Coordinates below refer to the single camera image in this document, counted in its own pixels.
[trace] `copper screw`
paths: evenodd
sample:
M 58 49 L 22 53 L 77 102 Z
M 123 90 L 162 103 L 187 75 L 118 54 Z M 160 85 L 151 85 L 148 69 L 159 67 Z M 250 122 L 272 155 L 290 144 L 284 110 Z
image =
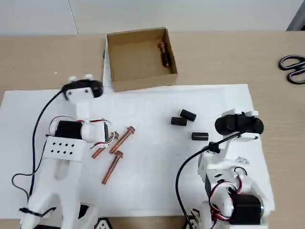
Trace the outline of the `copper screw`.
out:
M 160 42 L 158 47 L 161 50 L 162 64 L 164 65 L 164 67 L 168 68 L 170 65 L 169 65 L 169 62 L 168 62 L 164 42 Z
M 114 171 L 114 168 L 116 167 L 116 165 L 118 164 L 119 160 L 121 158 L 123 158 L 123 153 L 119 150 L 117 150 L 115 153 L 115 158 L 114 160 L 111 162 L 111 165 L 106 173 L 106 175 L 104 176 L 104 179 L 102 181 L 102 184 L 105 185 L 111 175 L 111 173 Z
M 115 153 L 119 146 L 123 144 L 123 142 L 129 137 L 129 135 L 134 134 L 135 129 L 132 126 L 127 128 L 127 132 L 120 138 L 120 140 L 111 148 L 110 153 Z
M 119 133 L 114 131 L 114 139 L 119 139 Z M 103 152 L 105 148 L 98 148 L 93 154 L 92 154 L 92 158 L 95 159 L 101 152 Z

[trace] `cardboard box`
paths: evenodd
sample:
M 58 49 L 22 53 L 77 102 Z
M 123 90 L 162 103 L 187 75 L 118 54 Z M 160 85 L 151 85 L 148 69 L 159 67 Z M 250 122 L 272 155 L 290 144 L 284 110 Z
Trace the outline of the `cardboard box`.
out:
M 178 72 L 166 28 L 111 33 L 107 39 L 116 92 L 176 84 Z M 166 44 L 169 68 L 162 64 L 160 42 Z

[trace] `scissors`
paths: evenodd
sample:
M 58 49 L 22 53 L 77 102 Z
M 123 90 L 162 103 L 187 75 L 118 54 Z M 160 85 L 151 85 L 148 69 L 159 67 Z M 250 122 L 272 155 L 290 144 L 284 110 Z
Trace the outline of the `scissors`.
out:
M 293 63 L 291 65 L 285 66 L 284 65 L 284 61 L 286 60 L 297 60 L 297 63 Z M 293 84 L 305 84 L 305 79 L 304 80 L 296 80 L 295 76 L 296 75 L 300 75 L 302 73 L 305 73 L 305 57 L 303 56 L 299 56 L 299 55 L 289 55 L 289 56 L 285 56 L 282 59 L 280 59 L 279 63 L 278 63 L 278 67 L 279 69 L 283 70 L 283 71 L 287 71 L 287 70 L 292 70 L 294 69 L 295 71 L 289 73 L 287 75 L 287 80 L 290 83 Z

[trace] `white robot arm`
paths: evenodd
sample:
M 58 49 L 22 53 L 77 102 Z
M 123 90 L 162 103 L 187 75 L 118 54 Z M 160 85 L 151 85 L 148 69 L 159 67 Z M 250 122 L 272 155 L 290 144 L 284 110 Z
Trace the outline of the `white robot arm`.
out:
M 61 92 L 75 105 L 76 118 L 58 116 L 50 123 L 41 165 L 38 165 L 41 166 L 39 179 L 33 194 L 29 195 L 27 206 L 20 209 L 24 213 L 20 222 L 22 229 L 35 228 L 42 217 L 56 209 L 49 208 L 53 197 L 59 197 L 61 203 L 61 229 L 93 228 L 98 219 L 94 202 L 81 203 L 80 177 L 91 143 L 100 142 L 101 147 L 107 147 L 113 138 L 108 137 L 108 126 L 112 127 L 108 120 L 90 119 L 89 103 L 102 95 L 102 83 L 86 75 L 83 80 L 71 79 Z M 97 121 L 104 126 L 96 125 Z M 82 206 L 86 207 L 83 215 L 80 213 Z
M 263 153 L 248 152 L 261 147 L 264 125 L 258 112 L 230 110 L 216 120 L 215 128 L 224 139 L 246 132 L 227 140 L 224 149 L 210 143 L 203 150 L 198 174 L 208 200 L 193 223 L 200 229 L 267 229 L 267 217 L 275 208 L 269 174 Z

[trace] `table surface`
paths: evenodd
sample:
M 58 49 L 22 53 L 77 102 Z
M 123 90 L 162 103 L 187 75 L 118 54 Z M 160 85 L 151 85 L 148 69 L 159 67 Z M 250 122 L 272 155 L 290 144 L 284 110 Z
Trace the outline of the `table surface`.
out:
M 54 89 L 70 75 L 102 78 L 104 34 L 0 37 L 0 99 L 5 90 Z M 305 86 L 286 81 L 277 61 L 305 55 L 305 32 L 175 32 L 170 34 L 177 84 L 249 85 L 265 124 L 263 149 L 275 198 L 271 229 L 303 228 Z M 111 218 L 114 229 L 181 228 L 182 217 Z M 17 220 L 0 220 L 18 228 Z

